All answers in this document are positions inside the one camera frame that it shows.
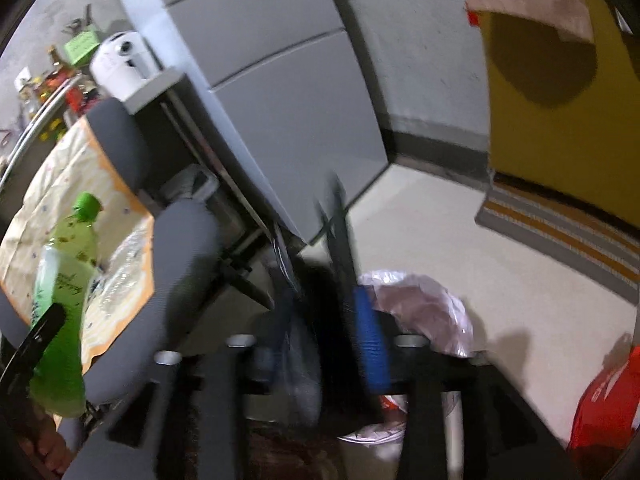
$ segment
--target gray wall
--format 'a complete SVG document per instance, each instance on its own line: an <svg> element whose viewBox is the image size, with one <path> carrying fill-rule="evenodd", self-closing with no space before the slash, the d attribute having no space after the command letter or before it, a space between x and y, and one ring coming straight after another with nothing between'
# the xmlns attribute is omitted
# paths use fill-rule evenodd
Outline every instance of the gray wall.
<svg viewBox="0 0 640 480"><path fill-rule="evenodd" d="M486 149L480 31L465 0L336 0L383 127Z"/></svg>
<svg viewBox="0 0 640 480"><path fill-rule="evenodd" d="M336 0L383 127L485 149L488 90L480 32L464 0ZM93 4L97 25L122 30L119 0L38 0L0 57L0 127L18 110L13 81L48 68L47 46Z"/></svg>
<svg viewBox="0 0 640 480"><path fill-rule="evenodd" d="M34 76L48 70L47 47L56 44L62 48L69 39L62 33L63 27L83 16L89 3L95 24L105 34L129 27L119 0L37 0L0 57L0 127L11 124L18 114L14 88L18 72L27 65Z"/></svg>

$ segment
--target striped doormat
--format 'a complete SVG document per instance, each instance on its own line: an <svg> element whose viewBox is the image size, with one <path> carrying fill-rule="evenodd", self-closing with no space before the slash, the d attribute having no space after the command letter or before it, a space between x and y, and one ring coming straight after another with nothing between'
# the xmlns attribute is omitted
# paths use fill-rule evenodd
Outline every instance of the striped doormat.
<svg viewBox="0 0 640 480"><path fill-rule="evenodd" d="M494 180L476 223L547 254L638 305L640 238L583 210Z"/></svg>

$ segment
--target white floor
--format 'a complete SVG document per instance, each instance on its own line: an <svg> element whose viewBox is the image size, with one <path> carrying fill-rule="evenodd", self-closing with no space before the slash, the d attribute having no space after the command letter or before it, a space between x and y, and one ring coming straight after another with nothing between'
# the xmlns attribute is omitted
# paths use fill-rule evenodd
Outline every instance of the white floor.
<svg viewBox="0 0 640 480"><path fill-rule="evenodd" d="M633 330L636 309L555 260L478 227L481 202L479 191L390 167L351 210L360 270L427 274L462 298L478 349L495 355L551 430L567 440L581 393L618 339ZM303 255L323 252L319 244ZM240 330L258 310L232 291L216 303L192 335L193 351L219 340L212 331L222 337ZM229 303L235 308L224 308ZM350 479L370 479L354 456L359 453L348 452ZM457 468L460 450L452 455ZM392 478L393 468L372 467L375 478Z"/></svg>

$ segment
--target green plastic bottle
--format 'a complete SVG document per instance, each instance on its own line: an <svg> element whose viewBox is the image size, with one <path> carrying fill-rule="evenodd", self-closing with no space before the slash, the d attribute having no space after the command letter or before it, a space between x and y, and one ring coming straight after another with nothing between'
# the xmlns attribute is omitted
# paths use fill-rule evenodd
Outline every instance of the green plastic bottle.
<svg viewBox="0 0 640 480"><path fill-rule="evenodd" d="M101 208L92 194L78 196L74 213L56 224L43 248L34 287L31 325L53 303L62 305L66 320L34 370L31 397L48 412L65 418L82 415L86 404L80 336L98 258L93 224Z"/></svg>

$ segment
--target green sticky note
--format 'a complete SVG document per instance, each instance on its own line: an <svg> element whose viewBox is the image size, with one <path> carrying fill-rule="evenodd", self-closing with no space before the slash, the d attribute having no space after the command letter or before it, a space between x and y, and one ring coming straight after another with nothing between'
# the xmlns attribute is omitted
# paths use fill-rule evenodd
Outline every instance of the green sticky note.
<svg viewBox="0 0 640 480"><path fill-rule="evenodd" d="M73 66L86 64L95 49L100 46L100 40L95 29L88 28L65 43L66 56Z"/></svg>

